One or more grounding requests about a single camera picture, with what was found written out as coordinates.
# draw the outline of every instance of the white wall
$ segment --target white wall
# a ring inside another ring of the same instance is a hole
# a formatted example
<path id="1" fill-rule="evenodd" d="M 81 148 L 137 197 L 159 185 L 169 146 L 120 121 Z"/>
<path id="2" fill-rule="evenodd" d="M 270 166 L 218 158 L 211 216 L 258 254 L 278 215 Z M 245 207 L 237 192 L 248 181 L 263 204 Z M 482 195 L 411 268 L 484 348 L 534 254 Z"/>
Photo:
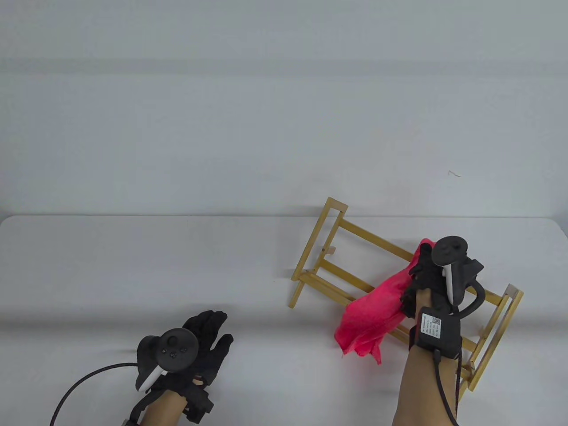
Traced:
<path id="1" fill-rule="evenodd" d="M 567 14 L 0 0 L 0 211 L 313 214 L 333 195 L 566 231 Z"/>

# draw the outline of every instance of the wooden rack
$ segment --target wooden rack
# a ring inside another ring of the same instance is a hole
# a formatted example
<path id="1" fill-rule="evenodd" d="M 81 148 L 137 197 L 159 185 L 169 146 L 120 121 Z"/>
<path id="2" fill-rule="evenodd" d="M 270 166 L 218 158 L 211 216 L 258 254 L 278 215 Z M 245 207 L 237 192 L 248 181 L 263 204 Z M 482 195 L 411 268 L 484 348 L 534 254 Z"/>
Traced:
<path id="1" fill-rule="evenodd" d="M 347 208 L 347 204 L 343 204 L 331 197 L 327 199 L 321 215 L 318 218 L 318 222 L 316 223 L 316 226 L 312 231 L 310 238 L 308 239 L 306 248 L 304 249 L 298 265 L 294 270 L 294 274 L 292 275 L 292 281 L 298 281 L 298 285 L 290 301 L 290 308 L 294 308 L 296 306 L 298 298 L 300 297 L 305 284 L 308 284 L 310 287 L 315 288 L 320 293 L 326 295 L 330 299 L 345 307 L 355 300 L 355 297 L 351 296 L 348 292 L 340 289 L 339 287 L 331 284 L 329 281 L 318 276 L 318 271 L 320 268 L 332 273 L 333 275 L 341 278 L 343 281 L 360 290 L 363 290 L 366 293 L 370 293 L 374 290 L 373 286 L 367 284 L 362 279 L 357 278 L 350 272 L 347 272 L 346 270 L 340 268 L 337 265 L 334 265 L 333 263 L 325 259 L 327 255 L 333 254 L 333 252 L 335 251 L 335 247 L 333 247 L 331 244 L 339 228 L 343 228 L 346 231 L 349 231 L 357 235 L 358 237 L 363 238 L 364 240 L 384 250 L 387 250 L 388 252 L 402 259 L 405 259 L 408 262 L 412 260 L 412 253 L 345 220 L 344 216 Z M 327 236 L 325 243 L 319 252 L 313 269 L 304 270 L 306 261 L 312 249 L 314 248 L 318 235 L 321 232 L 321 229 L 331 209 L 339 211 L 339 214 L 337 215 L 337 218 L 331 227 L 331 231 L 329 232 L 329 235 Z M 475 291 L 471 287 L 469 287 L 467 290 L 470 293 L 475 294 Z M 481 376 L 483 375 L 487 364 L 491 360 L 495 349 L 499 345 L 499 342 L 501 341 L 505 330 L 507 330 L 507 327 L 509 326 L 511 319 L 513 318 L 515 310 L 517 309 L 521 299 L 523 298 L 523 294 L 524 293 L 522 291 L 511 284 L 507 286 L 502 296 L 486 290 L 485 302 L 495 305 L 495 311 L 489 318 L 489 321 L 481 332 L 481 335 L 479 336 L 477 342 L 463 337 L 462 347 L 463 349 L 466 349 L 468 352 L 470 352 L 471 355 L 469 356 L 467 361 L 463 363 L 461 370 L 462 380 L 460 383 L 460 399 L 465 393 L 466 389 L 473 391 L 477 386 L 477 383 L 479 382 L 479 379 L 481 379 Z M 499 325 L 497 325 L 497 322 L 505 308 L 507 308 L 507 310 L 505 311 L 505 314 L 499 322 Z M 492 339 L 487 342 L 493 331 L 494 334 Z M 408 345 L 408 333 L 408 328 L 402 325 L 398 325 L 397 328 L 391 332 L 394 337 L 396 337 L 406 345 Z M 483 353 L 483 356 L 481 357 L 479 363 L 476 364 L 476 361 L 481 355 L 485 346 L 485 352 Z"/>

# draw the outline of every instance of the vr controller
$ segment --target vr controller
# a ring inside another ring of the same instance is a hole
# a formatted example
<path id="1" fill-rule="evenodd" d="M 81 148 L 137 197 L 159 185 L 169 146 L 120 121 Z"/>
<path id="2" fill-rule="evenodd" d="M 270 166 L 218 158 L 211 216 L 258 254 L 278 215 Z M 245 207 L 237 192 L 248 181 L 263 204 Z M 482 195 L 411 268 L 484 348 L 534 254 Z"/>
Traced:
<path id="1" fill-rule="evenodd" d="M 485 290 L 476 277 L 483 270 L 483 265 L 468 258 L 466 240 L 457 236 L 442 238 L 432 249 L 432 262 L 443 268 L 448 301 L 458 318 L 465 318 L 481 306 L 485 300 Z M 468 287 L 473 287 L 477 296 L 469 306 L 457 312 Z"/>
<path id="2" fill-rule="evenodd" d="M 161 375 L 188 368 L 199 350 L 195 335 L 186 328 L 172 328 L 160 337 L 146 336 L 136 350 L 136 390 L 148 391 Z"/>

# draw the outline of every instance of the white table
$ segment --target white table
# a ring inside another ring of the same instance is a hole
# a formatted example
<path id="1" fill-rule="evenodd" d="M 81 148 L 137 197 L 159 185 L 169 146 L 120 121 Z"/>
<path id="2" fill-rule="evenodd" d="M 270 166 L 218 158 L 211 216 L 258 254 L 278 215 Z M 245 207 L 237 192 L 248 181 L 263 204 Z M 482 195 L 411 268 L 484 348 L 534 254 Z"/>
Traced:
<path id="1" fill-rule="evenodd" d="M 1 423 L 48 424 L 76 379 L 134 361 L 144 335 L 214 308 L 228 313 L 222 331 L 235 343 L 210 387 L 215 408 L 203 425 L 390 425 L 407 349 L 388 337 L 382 366 L 370 357 L 342 358 L 333 340 L 339 306 L 306 288 L 296 309 L 287 307 L 289 276 L 315 220 L 7 219 L 0 226 Z M 511 282 L 525 291 L 478 388 L 463 399 L 462 425 L 565 423 L 568 242 L 554 222 L 349 220 L 411 251 L 422 237 L 461 235 L 486 267 L 483 285 L 500 294 Z M 404 266 L 341 233 L 334 245 L 334 263 L 369 281 Z M 135 377 L 129 368 L 88 380 L 58 424 L 119 425 L 139 397 Z"/>

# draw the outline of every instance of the black wrist device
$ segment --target black wrist device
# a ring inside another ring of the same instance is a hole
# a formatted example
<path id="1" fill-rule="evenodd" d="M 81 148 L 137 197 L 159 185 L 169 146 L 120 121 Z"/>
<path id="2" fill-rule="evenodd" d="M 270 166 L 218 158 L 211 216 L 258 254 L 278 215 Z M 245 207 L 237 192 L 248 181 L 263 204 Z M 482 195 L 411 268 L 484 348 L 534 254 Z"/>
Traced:
<path id="1" fill-rule="evenodd" d="M 454 315 L 424 307 L 416 318 L 414 344 L 455 360 L 461 353 L 460 320 Z"/>

